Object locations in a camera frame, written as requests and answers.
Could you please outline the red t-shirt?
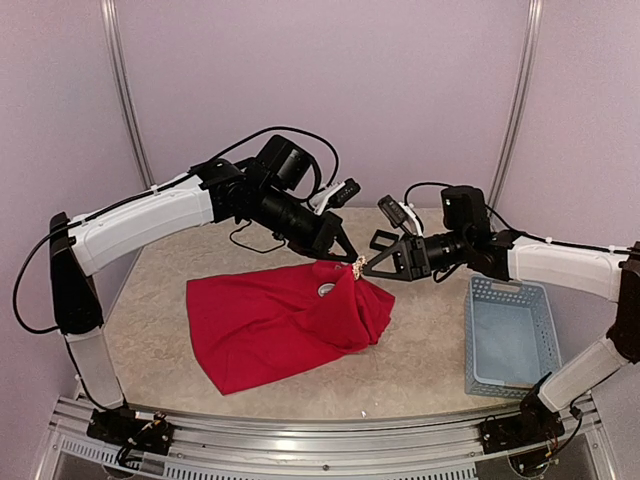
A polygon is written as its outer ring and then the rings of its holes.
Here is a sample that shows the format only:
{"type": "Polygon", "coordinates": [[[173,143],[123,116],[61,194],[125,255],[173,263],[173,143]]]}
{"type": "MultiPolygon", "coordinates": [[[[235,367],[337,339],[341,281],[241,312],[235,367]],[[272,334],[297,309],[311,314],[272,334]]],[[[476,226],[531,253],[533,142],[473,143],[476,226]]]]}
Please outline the red t-shirt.
{"type": "Polygon", "coordinates": [[[378,343],[392,294],[331,261],[186,284],[191,345],[223,395],[286,379],[378,343]]]}

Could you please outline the silver white brooch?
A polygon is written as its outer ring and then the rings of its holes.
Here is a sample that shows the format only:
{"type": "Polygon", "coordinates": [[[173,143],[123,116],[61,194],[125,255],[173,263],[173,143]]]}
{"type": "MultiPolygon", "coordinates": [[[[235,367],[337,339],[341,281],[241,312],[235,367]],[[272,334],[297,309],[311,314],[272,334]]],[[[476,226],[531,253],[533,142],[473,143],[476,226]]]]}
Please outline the silver white brooch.
{"type": "Polygon", "coordinates": [[[359,280],[363,274],[367,265],[367,259],[364,255],[359,255],[357,259],[352,263],[352,275],[355,281],[359,280]]]}

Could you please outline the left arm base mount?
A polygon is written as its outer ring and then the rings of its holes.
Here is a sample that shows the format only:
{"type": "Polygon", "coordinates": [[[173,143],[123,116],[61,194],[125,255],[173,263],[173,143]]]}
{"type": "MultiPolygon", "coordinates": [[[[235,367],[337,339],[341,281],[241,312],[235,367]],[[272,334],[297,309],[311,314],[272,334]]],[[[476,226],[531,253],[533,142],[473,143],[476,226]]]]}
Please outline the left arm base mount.
{"type": "Polygon", "coordinates": [[[143,418],[136,410],[118,407],[94,409],[86,435],[125,450],[166,456],[173,443],[174,432],[175,425],[162,412],[143,418]]]}

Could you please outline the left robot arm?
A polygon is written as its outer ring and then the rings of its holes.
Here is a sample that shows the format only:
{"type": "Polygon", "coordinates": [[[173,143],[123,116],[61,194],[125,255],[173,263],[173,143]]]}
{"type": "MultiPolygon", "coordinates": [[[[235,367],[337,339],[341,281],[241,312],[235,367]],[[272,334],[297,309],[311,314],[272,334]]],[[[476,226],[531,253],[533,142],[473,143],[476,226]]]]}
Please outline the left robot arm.
{"type": "Polygon", "coordinates": [[[118,444],[133,443],[140,424],[122,408],[126,399],[104,336],[94,274],[157,240],[228,219],[256,223],[304,257],[343,263],[357,258],[341,218],[333,212],[359,192],[355,180],[321,191],[310,209],[274,186],[270,172],[262,179],[250,177],[249,168],[256,162],[211,159],[114,208],[74,218],[60,213],[50,222],[54,318],[86,396],[104,410],[102,430],[118,444]]]}

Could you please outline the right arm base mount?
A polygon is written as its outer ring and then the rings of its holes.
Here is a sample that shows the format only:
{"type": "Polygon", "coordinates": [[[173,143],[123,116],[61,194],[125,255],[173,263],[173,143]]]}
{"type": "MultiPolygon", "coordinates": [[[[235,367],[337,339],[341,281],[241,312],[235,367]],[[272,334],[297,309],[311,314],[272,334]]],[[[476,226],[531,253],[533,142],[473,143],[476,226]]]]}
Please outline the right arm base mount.
{"type": "Polygon", "coordinates": [[[558,440],[565,434],[565,427],[558,415],[549,421],[529,421],[522,414],[497,418],[487,417],[478,426],[484,454],[558,440]]]}

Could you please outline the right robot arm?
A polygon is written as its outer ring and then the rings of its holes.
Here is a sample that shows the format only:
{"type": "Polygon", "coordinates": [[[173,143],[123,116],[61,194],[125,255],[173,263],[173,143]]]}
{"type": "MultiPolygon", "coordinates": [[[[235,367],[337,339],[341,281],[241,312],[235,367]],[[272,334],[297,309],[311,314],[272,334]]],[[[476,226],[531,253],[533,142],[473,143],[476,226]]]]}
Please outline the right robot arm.
{"type": "Polygon", "coordinates": [[[580,248],[550,238],[535,240],[521,232],[472,235],[462,232],[430,237],[404,235],[369,260],[371,277],[400,281],[427,278],[464,265],[502,282],[537,282],[601,297],[617,305],[607,332],[559,371],[540,380],[511,433],[523,444],[535,442],[555,414],[621,368],[639,361],[639,249],[580,248]]]}

